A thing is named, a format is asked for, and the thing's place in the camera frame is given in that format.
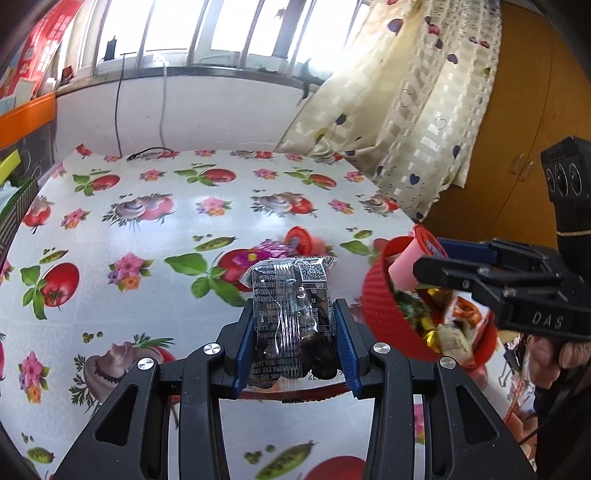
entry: transparent plastic wrapper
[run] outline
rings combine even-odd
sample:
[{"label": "transparent plastic wrapper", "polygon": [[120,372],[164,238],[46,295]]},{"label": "transparent plastic wrapper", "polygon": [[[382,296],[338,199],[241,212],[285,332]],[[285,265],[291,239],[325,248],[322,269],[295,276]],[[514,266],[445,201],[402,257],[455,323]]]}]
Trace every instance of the transparent plastic wrapper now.
[{"label": "transparent plastic wrapper", "polygon": [[[241,282],[254,291],[255,355],[245,398],[315,400],[344,376],[328,289],[332,257],[270,258]],[[318,391],[318,398],[311,390]]]}]

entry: wrapped candy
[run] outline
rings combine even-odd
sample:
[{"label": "wrapped candy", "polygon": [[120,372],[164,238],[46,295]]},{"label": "wrapped candy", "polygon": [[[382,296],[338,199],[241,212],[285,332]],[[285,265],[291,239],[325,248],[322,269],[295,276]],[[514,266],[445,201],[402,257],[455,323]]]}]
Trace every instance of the wrapped candy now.
[{"label": "wrapped candy", "polygon": [[438,325],[437,340],[443,355],[451,356],[463,367],[475,365],[472,347],[460,329],[452,325]]}]

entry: human hand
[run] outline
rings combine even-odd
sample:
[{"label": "human hand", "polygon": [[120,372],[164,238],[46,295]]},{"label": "human hand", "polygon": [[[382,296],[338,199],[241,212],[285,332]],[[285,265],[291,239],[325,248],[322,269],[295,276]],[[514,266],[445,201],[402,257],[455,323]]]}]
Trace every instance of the human hand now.
[{"label": "human hand", "polygon": [[[540,388],[550,388],[560,375],[561,368],[574,368],[587,363],[591,357],[591,343],[565,343],[560,349],[558,363],[554,361],[554,348],[546,338],[532,336],[530,349],[530,378]],[[591,385],[591,369],[581,380],[578,391]]]}]

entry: red poster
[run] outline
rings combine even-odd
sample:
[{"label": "red poster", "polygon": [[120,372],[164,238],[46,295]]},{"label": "red poster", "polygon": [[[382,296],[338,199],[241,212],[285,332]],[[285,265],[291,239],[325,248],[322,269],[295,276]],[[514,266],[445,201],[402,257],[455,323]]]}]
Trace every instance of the red poster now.
[{"label": "red poster", "polygon": [[37,92],[66,28],[83,3],[83,0],[61,0],[35,25],[20,50],[18,64],[11,65],[9,68],[13,72],[4,75],[5,81],[0,85],[0,98],[11,95],[20,79],[35,81],[34,93]]}]

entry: shelf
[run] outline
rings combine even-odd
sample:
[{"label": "shelf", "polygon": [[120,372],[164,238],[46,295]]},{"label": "shelf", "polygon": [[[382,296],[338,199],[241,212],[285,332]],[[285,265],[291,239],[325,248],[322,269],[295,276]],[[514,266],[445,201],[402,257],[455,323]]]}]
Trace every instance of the shelf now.
[{"label": "shelf", "polygon": [[0,116],[0,149],[26,137],[55,117],[55,93],[36,98]]}]

